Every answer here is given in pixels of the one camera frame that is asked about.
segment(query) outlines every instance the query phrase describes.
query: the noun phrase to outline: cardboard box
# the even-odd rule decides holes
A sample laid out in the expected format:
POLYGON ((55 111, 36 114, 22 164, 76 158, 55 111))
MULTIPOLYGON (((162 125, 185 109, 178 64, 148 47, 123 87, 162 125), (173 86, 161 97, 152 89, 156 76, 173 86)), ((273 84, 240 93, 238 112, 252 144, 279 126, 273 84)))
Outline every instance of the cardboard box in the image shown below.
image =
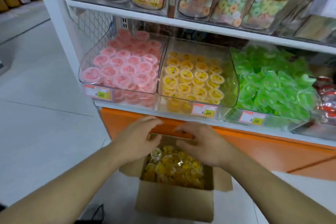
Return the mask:
MULTIPOLYGON (((190 139, 162 135, 159 148, 172 145, 179 149, 176 140, 197 144, 190 139)), ((184 188, 141 180, 147 156, 120 167, 120 172, 140 179, 135 209, 160 216, 181 218, 193 221, 212 222, 214 218, 213 190, 230 191, 233 189, 231 175, 218 167, 203 165, 205 189, 184 188)))

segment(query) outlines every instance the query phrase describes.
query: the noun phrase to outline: white shelf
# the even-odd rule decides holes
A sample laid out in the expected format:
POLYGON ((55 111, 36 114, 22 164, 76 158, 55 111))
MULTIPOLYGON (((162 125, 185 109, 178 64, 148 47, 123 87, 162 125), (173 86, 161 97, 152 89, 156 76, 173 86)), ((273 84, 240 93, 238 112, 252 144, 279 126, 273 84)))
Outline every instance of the white shelf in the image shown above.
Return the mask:
POLYGON ((243 31, 239 29, 233 29, 233 28, 225 28, 225 27, 219 27, 215 25, 209 25, 209 24, 203 24, 199 22, 192 22, 192 21, 185 21, 185 20, 178 20, 178 19, 171 19, 167 17, 162 17, 158 15, 153 14, 146 14, 136 11, 130 11, 130 10, 124 10, 120 8, 114 8, 110 6, 105 5, 95 5, 91 3, 85 3, 80 1, 73 1, 73 0, 66 0, 66 3, 69 6, 82 8, 82 9, 89 9, 89 10, 95 10, 100 11, 104 13, 111 13, 116 16, 121 16, 124 18, 131 18, 131 19, 137 19, 147 22, 154 22, 154 23, 160 23, 170 26, 176 26, 176 27, 182 27, 187 29, 194 29, 199 31, 205 31, 220 35, 227 35, 227 36, 234 36, 241 39, 249 39, 249 40, 256 40, 261 41, 265 43, 270 44, 277 44, 281 46, 287 46, 287 47, 294 47, 302 50, 309 50, 309 51, 316 51, 316 52, 324 52, 324 53, 330 53, 336 55, 336 47, 326 46, 323 44, 314 44, 299 40, 292 40, 287 38, 281 38, 281 37, 275 37, 270 35, 264 35, 249 31, 243 31))
POLYGON ((104 100, 93 100, 95 105, 98 107, 106 107, 111 109, 117 109, 117 110, 123 110, 128 112, 135 112, 135 113, 141 113, 145 115, 152 115, 152 116, 158 116, 163 118, 170 118, 175 120, 184 120, 184 121, 195 121, 200 122, 204 124, 208 124, 211 126, 217 126, 222 128, 230 128, 230 129, 236 129, 236 130, 243 130, 247 132, 254 132, 269 136, 276 136, 276 137, 283 137, 308 143, 315 143, 315 144, 321 144, 326 146, 333 146, 336 147, 336 141, 331 140, 325 140, 321 138, 316 137, 309 137, 309 136, 303 136, 303 135, 297 135, 289 132, 281 131, 280 129, 275 128, 265 128, 260 126, 247 126, 243 124, 235 124, 230 122, 224 122, 224 121, 218 121, 211 118, 202 118, 198 116, 192 116, 192 115, 182 115, 172 112, 164 112, 164 111, 157 111, 152 110, 148 108, 138 107, 135 105, 127 105, 127 104, 116 104, 104 100))

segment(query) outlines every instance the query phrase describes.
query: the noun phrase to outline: hand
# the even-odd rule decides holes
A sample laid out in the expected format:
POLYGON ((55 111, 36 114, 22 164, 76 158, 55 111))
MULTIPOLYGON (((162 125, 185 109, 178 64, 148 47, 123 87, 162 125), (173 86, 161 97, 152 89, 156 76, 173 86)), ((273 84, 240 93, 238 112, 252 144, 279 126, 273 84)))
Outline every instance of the hand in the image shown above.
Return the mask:
POLYGON ((162 120, 154 116, 140 118, 130 124, 109 145, 120 156, 122 165, 140 159, 150 154, 160 144, 161 135, 151 141, 147 140, 149 132, 157 125, 163 124, 162 120))
POLYGON ((198 161, 212 167, 222 167, 228 164, 230 153, 235 147, 214 131, 209 125, 186 122, 174 129, 176 132, 190 133, 195 136, 198 145, 190 145, 184 141, 176 144, 198 161))

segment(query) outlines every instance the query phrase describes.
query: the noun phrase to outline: white floor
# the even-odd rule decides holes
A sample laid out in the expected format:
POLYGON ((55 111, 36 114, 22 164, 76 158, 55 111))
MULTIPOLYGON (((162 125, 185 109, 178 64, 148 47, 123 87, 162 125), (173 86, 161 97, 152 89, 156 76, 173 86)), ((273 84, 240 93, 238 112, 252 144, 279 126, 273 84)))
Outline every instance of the white floor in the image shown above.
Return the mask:
MULTIPOLYGON (((0 202, 11 205, 109 143, 83 95, 50 21, 0 45, 14 56, 0 76, 0 202)), ((276 173, 336 213, 336 183, 276 173)), ((134 211, 138 180, 115 172, 90 206, 105 204, 106 223, 191 223, 134 211)), ((214 223, 264 224, 233 180, 214 195, 214 223)))

